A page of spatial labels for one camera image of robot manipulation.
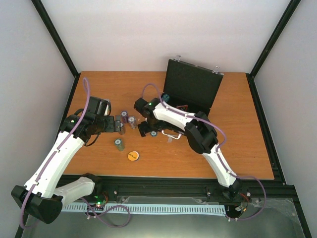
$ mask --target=small cylinder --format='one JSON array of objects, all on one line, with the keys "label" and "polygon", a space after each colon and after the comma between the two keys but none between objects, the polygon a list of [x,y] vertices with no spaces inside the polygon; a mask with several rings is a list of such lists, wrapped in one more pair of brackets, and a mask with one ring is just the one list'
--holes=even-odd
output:
[{"label": "small cylinder", "polygon": [[135,120],[134,116],[130,116],[128,119],[128,122],[129,122],[132,129],[137,127],[137,121]]},{"label": "small cylinder", "polygon": [[120,122],[120,132],[119,132],[120,135],[124,135],[125,134],[125,127],[124,127],[124,124],[122,122]]},{"label": "small cylinder", "polygon": [[119,151],[124,150],[123,141],[120,138],[115,139],[114,144],[116,145]]},{"label": "small cylinder", "polygon": [[122,122],[123,123],[128,123],[128,118],[129,118],[128,112],[127,111],[122,111],[121,112],[121,118],[122,118]]},{"label": "small cylinder", "polygon": [[151,136],[157,136],[158,133],[156,131],[151,131]]}]

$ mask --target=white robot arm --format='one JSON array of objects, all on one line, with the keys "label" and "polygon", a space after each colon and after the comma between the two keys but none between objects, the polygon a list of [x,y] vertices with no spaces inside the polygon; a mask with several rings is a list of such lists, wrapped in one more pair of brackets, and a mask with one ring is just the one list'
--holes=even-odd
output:
[{"label": "white robot arm", "polygon": [[60,147],[61,142],[65,140],[79,120],[78,114],[82,111],[79,109],[75,114],[65,119],[53,148],[41,166],[24,186],[16,185],[11,192],[12,197],[20,207],[29,194],[25,206],[26,212],[46,224],[53,222],[62,208],[71,202],[90,194],[100,195],[102,192],[101,179],[92,174],[82,175],[77,181],[56,188],[70,160],[83,145],[89,146],[87,142],[92,135],[98,136],[103,132],[120,131],[120,120],[115,120],[113,116],[109,116],[111,112],[110,102],[90,97],[82,121]]},{"label": "white robot arm", "polygon": [[240,180],[233,176],[236,174],[229,167],[221,150],[217,149],[219,144],[216,130],[211,125],[193,119],[195,117],[209,121],[204,113],[187,113],[166,103],[163,105],[158,98],[150,102],[140,98],[135,102],[134,108],[146,118],[146,121],[138,125],[141,136],[153,130],[164,129],[185,135],[190,147],[206,158],[219,184],[226,188],[228,192],[226,196],[228,198],[235,196],[240,188]]}]

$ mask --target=metal floor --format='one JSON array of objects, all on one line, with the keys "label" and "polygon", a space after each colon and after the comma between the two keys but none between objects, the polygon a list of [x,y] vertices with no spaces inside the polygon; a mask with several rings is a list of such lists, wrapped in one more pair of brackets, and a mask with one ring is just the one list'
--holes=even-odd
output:
[{"label": "metal floor", "polygon": [[[249,221],[228,222],[225,217],[208,215],[132,215],[124,228],[109,228],[84,213],[63,212],[51,224],[26,230],[23,238],[304,238],[295,207],[290,201],[272,200],[263,213]],[[249,204],[243,217],[259,208]],[[124,214],[108,214],[104,219],[124,223]]]}]

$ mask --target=white wall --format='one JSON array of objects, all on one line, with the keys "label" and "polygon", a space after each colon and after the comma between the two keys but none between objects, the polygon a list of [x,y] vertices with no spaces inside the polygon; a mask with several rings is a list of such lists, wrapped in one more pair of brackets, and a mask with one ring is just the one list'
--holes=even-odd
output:
[{"label": "white wall", "polygon": [[289,0],[43,0],[78,70],[250,72]]},{"label": "white wall", "polygon": [[256,76],[288,184],[317,237],[317,1],[302,1]]},{"label": "white wall", "polygon": [[0,236],[12,238],[20,209],[11,190],[49,152],[73,77],[31,1],[1,1],[0,22]]}]

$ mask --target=wooden table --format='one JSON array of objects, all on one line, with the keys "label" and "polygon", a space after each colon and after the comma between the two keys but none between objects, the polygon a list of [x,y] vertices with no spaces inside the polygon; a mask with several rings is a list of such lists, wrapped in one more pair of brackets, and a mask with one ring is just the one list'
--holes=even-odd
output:
[{"label": "wooden table", "polygon": [[[92,96],[110,99],[113,116],[127,110],[140,123],[144,118],[133,109],[134,102],[149,82],[162,90],[165,72],[82,72],[69,115],[85,105],[83,77],[90,81]],[[145,100],[153,97],[157,97],[157,93],[148,87]],[[244,73],[225,73],[209,119],[227,135],[228,141],[221,150],[236,174],[274,179]],[[123,139],[123,151],[115,147],[116,138]],[[223,137],[219,134],[218,139],[221,142]],[[138,151],[140,159],[129,161],[130,151]],[[138,129],[131,129],[129,125],[124,135],[103,133],[93,146],[82,147],[65,170],[65,174],[87,172],[105,176],[216,178],[205,158],[192,151],[186,137],[168,143],[161,133],[157,137],[141,137]]]}]

